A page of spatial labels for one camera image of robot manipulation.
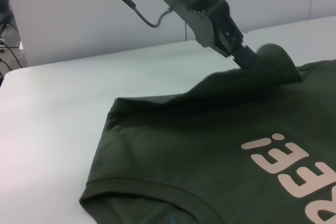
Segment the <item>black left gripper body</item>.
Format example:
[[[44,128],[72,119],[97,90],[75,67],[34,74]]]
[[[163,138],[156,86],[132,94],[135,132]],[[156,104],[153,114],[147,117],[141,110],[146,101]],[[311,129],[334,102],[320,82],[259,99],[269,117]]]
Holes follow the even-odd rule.
[[[198,43],[228,57],[233,21],[225,0],[164,0],[191,28]]]

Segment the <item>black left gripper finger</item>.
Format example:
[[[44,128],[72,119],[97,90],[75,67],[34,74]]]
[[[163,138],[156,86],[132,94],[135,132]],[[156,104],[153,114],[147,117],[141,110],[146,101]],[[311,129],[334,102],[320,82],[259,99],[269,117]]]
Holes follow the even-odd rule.
[[[225,36],[230,47],[239,47],[244,38],[240,30],[236,28],[226,31]]]
[[[249,68],[257,59],[257,54],[252,51],[248,46],[240,45],[237,50],[232,54],[234,61],[242,69]]]

